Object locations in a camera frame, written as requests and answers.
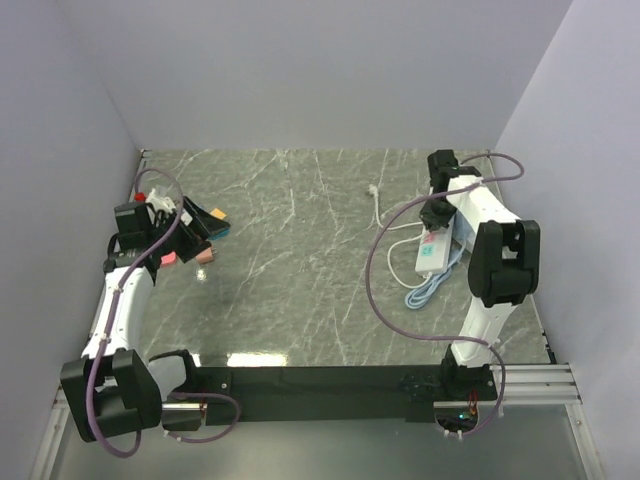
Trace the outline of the pink square plug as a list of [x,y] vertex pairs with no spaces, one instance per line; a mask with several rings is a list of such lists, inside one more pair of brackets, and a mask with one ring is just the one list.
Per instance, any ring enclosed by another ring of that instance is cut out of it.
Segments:
[[178,261],[178,257],[176,255],[176,253],[175,252],[171,252],[171,253],[169,253],[167,255],[164,255],[161,258],[161,267],[165,268],[165,267],[168,267],[168,266],[172,266],[172,265],[176,264],[177,261]]

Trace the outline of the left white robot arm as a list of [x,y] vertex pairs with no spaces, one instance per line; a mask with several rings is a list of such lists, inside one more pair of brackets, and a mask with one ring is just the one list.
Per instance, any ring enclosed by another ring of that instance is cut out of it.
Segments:
[[141,322],[165,256],[182,262],[210,250],[229,223],[184,198],[180,207],[155,192],[115,207],[116,233],[103,263],[104,288],[94,329],[79,359],[63,365],[60,382],[80,438],[114,437],[159,425],[171,395],[193,399],[200,388],[186,350],[144,360]]

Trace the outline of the white power strip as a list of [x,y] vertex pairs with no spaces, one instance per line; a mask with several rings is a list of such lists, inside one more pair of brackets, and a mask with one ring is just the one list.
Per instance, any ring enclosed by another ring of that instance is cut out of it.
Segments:
[[449,262],[451,241],[451,227],[437,230],[424,228],[419,240],[415,273],[423,277],[444,273]]

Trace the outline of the coral plug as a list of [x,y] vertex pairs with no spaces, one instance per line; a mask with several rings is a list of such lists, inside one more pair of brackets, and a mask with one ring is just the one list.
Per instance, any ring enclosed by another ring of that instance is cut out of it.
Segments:
[[205,265],[214,262],[216,259],[216,255],[216,249],[213,246],[209,246],[208,248],[198,253],[195,257],[195,260],[198,264]]

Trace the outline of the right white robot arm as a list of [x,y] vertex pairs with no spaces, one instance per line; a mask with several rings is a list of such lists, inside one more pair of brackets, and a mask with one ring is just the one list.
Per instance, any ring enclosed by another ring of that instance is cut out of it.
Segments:
[[467,267],[472,295],[459,333],[441,364],[439,387],[460,399],[488,369],[509,316],[539,282],[540,226],[507,209],[487,187],[479,170],[458,162],[451,150],[427,159],[432,197],[419,212],[423,224],[416,272],[442,275],[452,264],[450,244],[470,251]]

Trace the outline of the yellow plug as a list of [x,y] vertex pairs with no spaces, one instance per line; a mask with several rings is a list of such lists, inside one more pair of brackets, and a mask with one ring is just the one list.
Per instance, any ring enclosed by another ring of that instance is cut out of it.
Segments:
[[218,208],[214,208],[210,211],[210,214],[219,220],[225,220],[227,218],[227,214]]

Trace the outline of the dark blue plug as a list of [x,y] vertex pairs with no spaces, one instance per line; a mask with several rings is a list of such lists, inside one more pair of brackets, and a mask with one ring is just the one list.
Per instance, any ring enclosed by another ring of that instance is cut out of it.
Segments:
[[221,227],[215,234],[215,236],[225,236],[229,233],[231,228],[230,224],[225,224],[223,227]]

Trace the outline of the blue power strip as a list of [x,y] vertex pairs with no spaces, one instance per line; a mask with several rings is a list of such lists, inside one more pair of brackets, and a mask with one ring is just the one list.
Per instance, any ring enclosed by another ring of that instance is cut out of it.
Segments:
[[475,233],[469,222],[460,212],[457,212],[454,216],[452,238],[464,249],[469,252],[472,251],[475,242]]

